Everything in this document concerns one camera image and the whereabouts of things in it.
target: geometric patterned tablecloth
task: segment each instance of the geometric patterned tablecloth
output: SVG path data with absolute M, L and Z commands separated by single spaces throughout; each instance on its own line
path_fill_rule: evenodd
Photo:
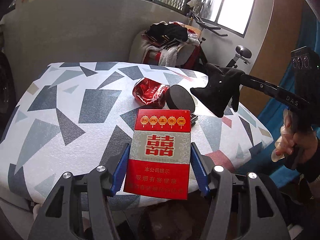
M 65 171 L 88 173 L 131 142 L 135 117 L 145 106 L 132 96 L 138 79 L 205 87 L 200 72 L 118 62 L 53 63 L 17 104 L 0 144 L 0 185 L 43 203 Z M 242 104 L 217 118 L 198 101 L 191 141 L 201 154 L 230 171 L 246 163 L 273 138 Z M 189 192 L 198 189 L 190 167 Z M 145 206 L 164 199 L 121 191 L 111 209 Z

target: silver screw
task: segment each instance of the silver screw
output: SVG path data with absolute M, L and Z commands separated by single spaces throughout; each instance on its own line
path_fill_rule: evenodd
M 102 171 L 105 171 L 105 170 L 106 170 L 106 168 L 103 165 L 100 165 L 100 166 L 97 167 L 97 171 L 98 172 L 102 172 Z
M 220 166 L 220 165 L 217 165 L 217 166 L 214 167 L 214 170 L 215 170 L 216 172 L 223 172 L 223 167 Z
M 65 172 L 65 173 L 63 173 L 62 176 L 63 176 L 64 179 L 68 179 L 68 178 L 71 177 L 71 173 L 70 172 Z
M 257 174 L 255 174 L 254 172 L 249 172 L 248 176 L 250 179 L 255 179 L 257 177 Z

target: yellow lantern icon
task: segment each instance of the yellow lantern icon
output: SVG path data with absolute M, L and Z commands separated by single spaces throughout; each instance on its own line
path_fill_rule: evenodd
M 184 117 L 180 116 L 177 120 L 178 125 L 180 125 L 180 128 L 182 129 L 182 126 L 186 124 L 186 119 Z
M 168 118 L 168 125 L 171 126 L 171 129 L 172 129 L 172 126 L 176 124 L 176 122 L 177 122 L 177 119 L 176 119 L 175 117 L 170 116 L 170 117 Z
M 141 124 L 143 124 L 144 127 L 144 125 L 149 122 L 149 118 L 146 115 L 144 115 L 143 117 L 141 117 L 140 122 Z
M 150 124 L 152 125 L 152 128 L 153 128 L 153 126 L 158 122 L 158 118 L 153 115 L 152 117 L 150 117 L 149 122 L 150 122 Z
M 158 120 L 159 124 L 161 125 L 161 128 L 167 123 L 167 118 L 165 116 L 161 116 Z

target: blue curtain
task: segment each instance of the blue curtain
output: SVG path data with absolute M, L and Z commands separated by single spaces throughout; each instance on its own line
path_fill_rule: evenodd
M 307 4 L 304 5 L 302 10 L 300 35 L 296 48 L 298 49 L 303 46 L 308 46 L 320 54 L 320 23 Z M 294 74 L 291 68 L 292 63 L 289 64 L 279 86 L 294 92 Z M 270 131 L 275 140 L 280 136 L 280 127 L 283 125 L 283 110 L 285 107 L 285 105 L 271 98 L 258 116 L 258 119 Z M 237 173 L 246 174 L 249 171 L 264 173 L 269 175 L 278 187 L 284 186 L 299 174 L 297 171 L 291 171 L 284 167 L 284 160 L 276 163 L 271 161 L 271 152 L 274 148 L 273 141 L 255 158 L 240 167 Z

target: blue gripper pad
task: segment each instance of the blue gripper pad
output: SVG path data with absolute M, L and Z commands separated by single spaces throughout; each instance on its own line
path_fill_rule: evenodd
M 112 175 L 112 186 L 111 186 L 111 192 L 113 195 L 115 195 L 122 186 L 124 176 L 127 172 L 127 165 L 128 165 L 128 159 L 129 159 L 129 153 L 130 153 L 130 147 L 131 145 L 128 144 L 127 147 L 125 148 L 119 163 L 115 169 L 115 172 Z
M 195 143 L 191 143 L 190 163 L 193 169 L 193 173 L 196 176 L 196 180 L 200 191 L 207 195 L 209 193 L 208 175 L 204 170 L 201 162 L 200 152 Z

